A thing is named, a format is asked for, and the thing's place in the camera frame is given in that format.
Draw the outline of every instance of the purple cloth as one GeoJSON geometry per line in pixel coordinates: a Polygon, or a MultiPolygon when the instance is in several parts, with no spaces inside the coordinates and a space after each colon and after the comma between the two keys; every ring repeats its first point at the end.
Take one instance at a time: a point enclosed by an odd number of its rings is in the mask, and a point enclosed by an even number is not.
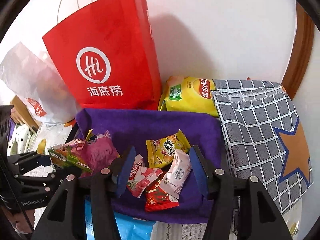
{"type": "MultiPolygon", "coordinates": [[[[79,129],[84,136],[89,129],[94,134],[106,130],[111,133],[112,141],[119,154],[129,145],[136,148],[148,165],[146,140],[157,140],[177,133],[180,129],[191,145],[198,145],[204,156],[216,167],[221,161],[221,125],[208,115],[189,112],[167,112],[150,110],[110,110],[83,109],[76,116],[79,129]]],[[[191,171],[182,188],[179,206],[158,212],[145,212],[146,199],[132,196],[126,189],[119,199],[113,200],[116,212],[146,220],[166,223],[196,224],[208,222],[212,201],[207,201],[199,193],[196,179],[191,171]]]]}

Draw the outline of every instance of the yellow chips bag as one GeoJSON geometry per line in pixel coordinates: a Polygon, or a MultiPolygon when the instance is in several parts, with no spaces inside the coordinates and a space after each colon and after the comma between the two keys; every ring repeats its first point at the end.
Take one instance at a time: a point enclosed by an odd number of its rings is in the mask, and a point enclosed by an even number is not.
{"type": "Polygon", "coordinates": [[[210,90],[215,90],[213,80],[171,76],[167,80],[158,110],[206,113],[218,117],[210,90]]]}
{"type": "Polygon", "coordinates": [[[146,144],[150,168],[163,168],[172,163],[174,152],[177,149],[187,153],[191,148],[190,143],[181,130],[159,140],[147,140],[146,144]]]}

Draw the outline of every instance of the white wall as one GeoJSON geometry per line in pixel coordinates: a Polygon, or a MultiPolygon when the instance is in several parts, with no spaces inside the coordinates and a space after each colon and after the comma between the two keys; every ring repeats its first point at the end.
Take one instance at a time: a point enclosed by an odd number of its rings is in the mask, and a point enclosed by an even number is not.
{"type": "MultiPolygon", "coordinates": [[[[170,75],[280,82],[295,34],[295,0],[147,0],[163,82],[170,75]]],[[[0,44],[38,54],[60,0],[32,0],[0,44]]],[[[79,0],[80,7],[90,0],[79,0]]],[[[77,10],[62,0],[61,20],[77,10]]]]}
{"type": "Polygon", "coordinates": [[[320,215],[320,32],[316,28],[311,58],[299,90],[293,99],[307,139],[314,183],[302,197],[299,239],[310,231],[320,215]]]}
{"type": "Polygon", "coordinates": [[[14,93],[0,79],[0,106],[9,105],[13,98],[14,93]]]}

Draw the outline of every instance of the white plastic bag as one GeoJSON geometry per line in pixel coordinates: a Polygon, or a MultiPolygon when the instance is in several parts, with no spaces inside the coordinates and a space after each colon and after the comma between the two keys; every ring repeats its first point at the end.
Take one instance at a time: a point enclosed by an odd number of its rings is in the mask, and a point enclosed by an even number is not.
{"type": "Polygon", "coordinates": [[[0,79],[26,104],[36,120],[47,125],[68,122],[80,106],[49,56],[42,52],[41,57],[43,60],[19,42],[1,62],[0,79]]]}

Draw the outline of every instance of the gray checkered cloth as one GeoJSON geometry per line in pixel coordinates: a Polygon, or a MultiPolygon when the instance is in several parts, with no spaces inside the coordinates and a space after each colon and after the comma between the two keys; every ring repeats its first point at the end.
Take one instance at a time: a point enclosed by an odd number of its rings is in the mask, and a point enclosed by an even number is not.
{"type": "Polygon", "coordinates": [[[279,83],[214,80],[214,84],[211,95],[221,119],[230,172],[243,179],[257,176],[285,213],[307,190],[298,172],[279,183],[286,151],[272,127],[294,130],[298,115],[292,101],[279,83]]]}

